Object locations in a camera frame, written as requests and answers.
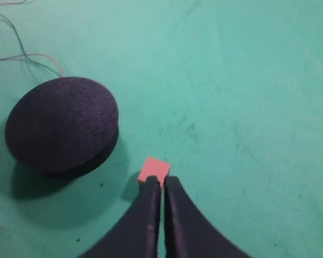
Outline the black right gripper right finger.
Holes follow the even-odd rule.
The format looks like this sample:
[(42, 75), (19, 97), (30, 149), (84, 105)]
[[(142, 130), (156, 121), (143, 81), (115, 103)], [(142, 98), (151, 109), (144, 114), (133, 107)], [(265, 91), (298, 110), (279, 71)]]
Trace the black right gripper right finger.
[(166, 257), (249, 257), (199, 211), (176, 176), (164, 183)]

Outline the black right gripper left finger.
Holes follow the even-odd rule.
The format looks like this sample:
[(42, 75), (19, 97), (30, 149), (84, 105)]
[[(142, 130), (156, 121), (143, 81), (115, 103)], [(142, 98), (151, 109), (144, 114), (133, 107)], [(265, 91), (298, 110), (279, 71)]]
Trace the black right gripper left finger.
[(148, 177), (127, 212), (81, 257), (157, 257), (161, 196), (157, 177)]

